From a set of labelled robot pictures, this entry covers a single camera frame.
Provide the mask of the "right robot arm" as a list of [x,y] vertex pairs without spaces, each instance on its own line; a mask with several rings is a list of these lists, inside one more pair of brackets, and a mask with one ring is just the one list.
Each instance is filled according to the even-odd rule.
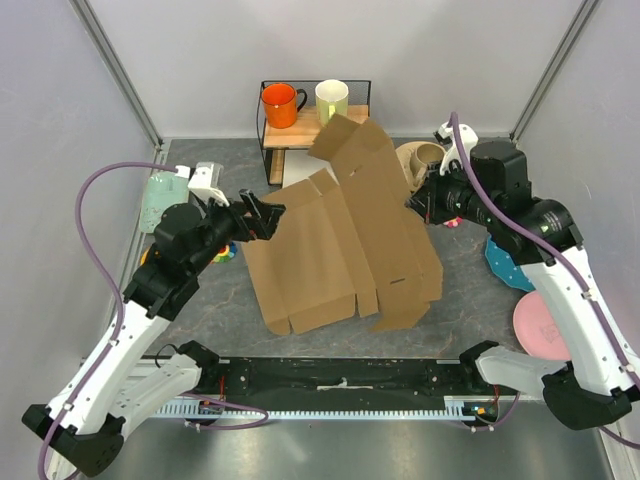
[[570,356],[543,360],[484,341],[461,354],[460,386],[477,394],[493,384],[540,397],[572,430],[629,414],[639,399],[639,357],[600,294],[569,211],[533,195],[526,156],[511,143],[481,143],[453,164],[449,171],[428,165],[407,207],[428,224],[460,217],[485,227],[541,295]]

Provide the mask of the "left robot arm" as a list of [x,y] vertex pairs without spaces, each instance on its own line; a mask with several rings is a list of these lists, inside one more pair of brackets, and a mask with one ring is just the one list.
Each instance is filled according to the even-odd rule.
[[28,407],[22,422],[87,477],[106,470],[125,440],[174,397],[208,393],[219,382],[217,354],[191,341],[162,367],[125,389],[154,340],[197,292],[198,277],[231,242],[270,239],[286,208],[243,189],[231,203],[209,200],[167,208],[145,262],[135,271],[115,320],[74,378],[48,404]]

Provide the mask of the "brown cardboard paper box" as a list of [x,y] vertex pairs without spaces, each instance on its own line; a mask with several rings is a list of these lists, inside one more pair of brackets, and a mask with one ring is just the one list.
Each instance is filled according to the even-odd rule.
[[354,315],[376,331],[411,328],[443,293],[443,267],[392,140],[373,120],[336,115],[309,154],[329,163],[266,196],[285,213],[268,241],[242,247],[266,327],[301,334]]

